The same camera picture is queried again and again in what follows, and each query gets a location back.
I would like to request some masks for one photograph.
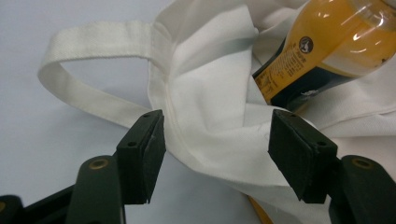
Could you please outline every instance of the metal screw head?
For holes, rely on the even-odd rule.
[[[108,160],[98,159],[96,161],[92,161],[90,163],[90,169],[92,170],[100,170],[108,166]]]
[[[0,213],[3,212],[6,209],[6,203],[5,202],[0,202]]]
[[[364,159],[361,159],[361,158],[354,158],[352,160],[352,163],[355,166],[357,166],[357,167],[359,167],[361,169],[365,169],[365,170],[370,170],[370,169],[373,169],[373,167],[374,167],[373,164],[370,161],[367,161],[367,160],[364,160]]]

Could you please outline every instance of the white table surface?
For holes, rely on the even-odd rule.
[[[112,155],[127,132],[42,87],[36,74],[50,37],[92,21],[153,21],[169,2],[0,0],[0,195],[18,195],[29,205],[69,187],[85,160]],[[149,106],[144,60],[65,66],[97,88]],[[126,212],[128,223],[260,223],[246,196],[168,153],[151,204],[129,205]]]

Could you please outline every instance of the white fabric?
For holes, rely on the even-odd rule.
[[[151,24],[96,22],[64,30],[52,38],[38,76],[66,103],[130,127],[149,109],[81,83],[61,63],[148,59],[148,97],[152,109],[165,115],[168,151],[192,170],[268,202],[275,211],[306,223],[328,223],[325,205],[290,197],[287,182],[266,153],[273,107],[265,104],[250,75],[253,44],[254,55],[265,62],[303,2],[180,0]],[[256,4],[271,13],[260,14]],[[330,137],[396,135],[394,64],[378,71],[381,77],[323,92],[301,115]]]

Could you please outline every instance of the fabric strap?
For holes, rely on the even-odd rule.
[[[95,22],[62,30],[50,41],[38,73],[39,80],[65,103],[99,118],[131,127],[150,109],[82,83],[72,77],[61,63],[120,57],[154,60],[151,36],[151,24],[141,21]]]

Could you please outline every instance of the bottle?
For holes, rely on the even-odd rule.
[[[253,77],[268,105],[296,110],[372,73],[396,51],[396,0],[311,0]]]

